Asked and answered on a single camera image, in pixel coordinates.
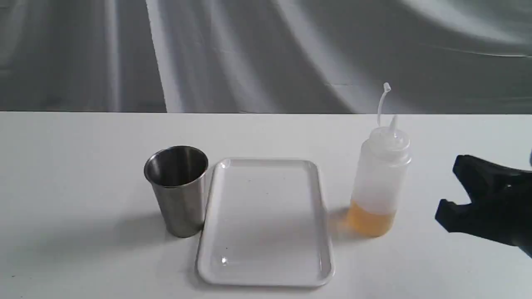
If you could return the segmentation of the stainless steel cup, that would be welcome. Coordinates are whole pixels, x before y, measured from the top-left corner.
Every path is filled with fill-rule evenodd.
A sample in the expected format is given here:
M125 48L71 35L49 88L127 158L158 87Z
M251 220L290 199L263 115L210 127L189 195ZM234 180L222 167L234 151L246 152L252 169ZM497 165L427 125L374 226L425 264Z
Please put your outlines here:
M154 153L144 165L166 229L178 238L199 233L205 220L207 155L191 146L173 146Z

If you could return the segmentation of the plastic squeeze bottle with oil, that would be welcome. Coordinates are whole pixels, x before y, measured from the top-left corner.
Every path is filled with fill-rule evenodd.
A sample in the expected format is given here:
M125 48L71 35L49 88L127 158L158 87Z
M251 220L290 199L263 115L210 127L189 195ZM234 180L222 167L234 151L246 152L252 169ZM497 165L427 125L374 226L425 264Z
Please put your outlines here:
M411 163L411 140L398 128L398 115L381 121L384 100L392 90L384 83L377 108L377 126L361 144L347 223L365 237L380 237L392 227L399 195Z

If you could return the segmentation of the white rectangular plastic tray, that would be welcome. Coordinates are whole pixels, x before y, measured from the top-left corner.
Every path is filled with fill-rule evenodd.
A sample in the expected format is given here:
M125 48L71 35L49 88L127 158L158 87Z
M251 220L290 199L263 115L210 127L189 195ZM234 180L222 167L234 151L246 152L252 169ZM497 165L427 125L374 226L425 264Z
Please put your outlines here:
M197 272L209 284L317 288L335 273L320 172L304 159L214 166Z

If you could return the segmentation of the grey fabric backdrop curtain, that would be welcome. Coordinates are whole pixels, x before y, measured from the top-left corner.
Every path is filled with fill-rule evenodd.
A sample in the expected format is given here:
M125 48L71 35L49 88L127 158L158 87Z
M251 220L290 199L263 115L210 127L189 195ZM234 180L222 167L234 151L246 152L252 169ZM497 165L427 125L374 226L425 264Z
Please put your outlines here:
M2 0L1 110L530 114L530 0Z

